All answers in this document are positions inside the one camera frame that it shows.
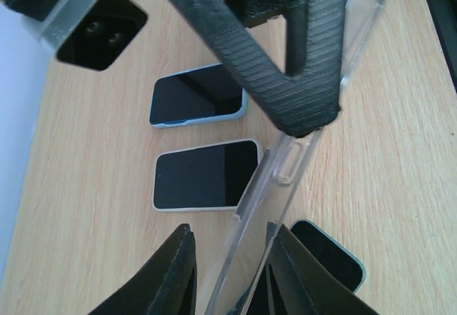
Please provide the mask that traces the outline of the teal phone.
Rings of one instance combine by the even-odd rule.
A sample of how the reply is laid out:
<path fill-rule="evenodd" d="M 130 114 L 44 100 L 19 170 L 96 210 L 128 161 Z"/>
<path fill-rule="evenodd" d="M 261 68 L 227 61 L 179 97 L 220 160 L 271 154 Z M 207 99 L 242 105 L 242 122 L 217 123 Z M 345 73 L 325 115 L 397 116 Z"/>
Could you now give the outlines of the teal phone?
<path fill-rule="evenodd" d="M 332 277 L 353 293 L 359 289 L 365 280 L 366 271 L 351 252 L 308 220 L 296 221 L 290 230 Z M 279 298 L 273 300 L 274 309 L 269 308 L 270 295 L 279 296 L 279 292 L 272 269 L 265 266 L 247 313 L 285 314 L 285 306 Z"/>

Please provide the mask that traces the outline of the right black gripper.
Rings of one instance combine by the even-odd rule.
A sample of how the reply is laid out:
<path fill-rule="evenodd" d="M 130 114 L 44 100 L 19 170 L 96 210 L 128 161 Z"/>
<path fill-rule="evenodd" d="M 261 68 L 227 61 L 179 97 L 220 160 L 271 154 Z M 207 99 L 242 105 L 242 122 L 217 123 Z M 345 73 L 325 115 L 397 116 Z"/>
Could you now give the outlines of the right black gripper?
<path fill-rule="evenodd" d="M 304 137 L 336 119 L 346 0 L 169 1 L 278 129 Z M 291 82 L 280 103 L 286 117 L 273 95 L 286 79 L 245 30 L 281 15 Z"/>

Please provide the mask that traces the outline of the black aluminium frame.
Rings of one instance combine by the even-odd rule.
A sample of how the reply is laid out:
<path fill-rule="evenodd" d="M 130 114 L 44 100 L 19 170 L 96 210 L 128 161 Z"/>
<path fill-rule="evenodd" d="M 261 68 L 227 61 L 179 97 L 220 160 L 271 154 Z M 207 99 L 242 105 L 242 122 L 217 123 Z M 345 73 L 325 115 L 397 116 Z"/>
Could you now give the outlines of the black aluminium frame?
<path fill-rule="evenodd" d="M 456 89 L 456 0 L 426 0 Z"/>

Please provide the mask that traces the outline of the clear magsafe phone case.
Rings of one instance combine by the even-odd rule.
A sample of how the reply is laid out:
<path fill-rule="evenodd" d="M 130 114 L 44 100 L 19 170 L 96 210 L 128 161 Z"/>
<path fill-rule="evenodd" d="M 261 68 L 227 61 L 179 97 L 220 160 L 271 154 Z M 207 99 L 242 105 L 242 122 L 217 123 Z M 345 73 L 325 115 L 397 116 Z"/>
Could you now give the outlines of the clear magsafe phone case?
<path fill-rule="evenodd" d="M 263 154 L 201 288 L 198 304 L 206 314 L 247 314 L 272 241 L 320 138 L 321 131 L 302 139 L 279 134 Z"/>

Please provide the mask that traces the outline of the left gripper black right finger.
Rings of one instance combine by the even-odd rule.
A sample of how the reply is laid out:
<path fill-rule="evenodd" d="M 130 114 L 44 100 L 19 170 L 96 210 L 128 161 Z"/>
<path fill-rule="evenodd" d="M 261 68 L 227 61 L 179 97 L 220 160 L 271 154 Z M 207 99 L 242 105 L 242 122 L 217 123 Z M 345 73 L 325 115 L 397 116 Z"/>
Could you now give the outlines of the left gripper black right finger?
<path fill-rule="evenodd" d="M 267 259 L 271 314 L 375 314 L 282 225 Z"/>

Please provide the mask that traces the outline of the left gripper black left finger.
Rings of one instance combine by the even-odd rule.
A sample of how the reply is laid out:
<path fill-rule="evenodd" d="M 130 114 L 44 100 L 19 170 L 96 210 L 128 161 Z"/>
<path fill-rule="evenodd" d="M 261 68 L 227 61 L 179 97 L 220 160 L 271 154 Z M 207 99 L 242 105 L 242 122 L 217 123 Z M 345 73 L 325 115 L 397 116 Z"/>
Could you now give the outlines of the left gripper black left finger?
<path fill-rule="evenodd" d="M 92 314 L 195 314 L 196 241 L 180 224 L 151 258 Z"/>

